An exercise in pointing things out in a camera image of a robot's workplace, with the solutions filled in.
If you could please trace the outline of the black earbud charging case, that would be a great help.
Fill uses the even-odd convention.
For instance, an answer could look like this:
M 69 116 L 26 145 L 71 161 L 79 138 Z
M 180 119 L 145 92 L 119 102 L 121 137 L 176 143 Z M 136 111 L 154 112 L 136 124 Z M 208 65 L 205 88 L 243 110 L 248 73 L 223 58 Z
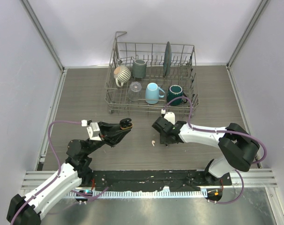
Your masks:
M 132 124 L 131 121 L 132 121 L 131 118 L 122 119 L 120 121 L 120 129 L 122 129 L 122 130 L 131 129 L 133 127 L 133 124 Z

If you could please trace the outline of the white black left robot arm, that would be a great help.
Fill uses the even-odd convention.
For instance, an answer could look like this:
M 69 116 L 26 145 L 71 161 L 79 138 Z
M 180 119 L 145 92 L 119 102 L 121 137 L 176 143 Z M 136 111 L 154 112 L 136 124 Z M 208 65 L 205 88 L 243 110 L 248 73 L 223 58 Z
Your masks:
M 76 187 L 87 187 L 93 177 L 89 154 L 104 145 L 115 147 L 133 127 L 130 118 L 119 123 L 92 122 L 82 120 L 76 122 L 85 127 L 87 140 L 71 140 L 67 146 L 67 159 L 58 164 L 58 170 L 24 196 L 15 195 L 7 212 L 7 221 L 12 225 L 39 225 L 47 213 L 67 193 Z

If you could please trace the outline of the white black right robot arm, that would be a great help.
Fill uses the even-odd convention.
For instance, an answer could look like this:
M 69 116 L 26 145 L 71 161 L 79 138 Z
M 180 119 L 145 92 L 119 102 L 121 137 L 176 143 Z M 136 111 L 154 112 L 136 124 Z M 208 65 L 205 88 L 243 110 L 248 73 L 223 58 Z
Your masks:
M 221 150 L 223 155 L 206 166 L 201 185 L 215 185 L 233 170 L 249 171 L 260 148 L 258 140 L 236 123 L 230 123 L 227 127 L 203 127 L 185 121 L 173 124 L 159 117 L 152 127 L 160 134 L 161 144 L 199 143 Z

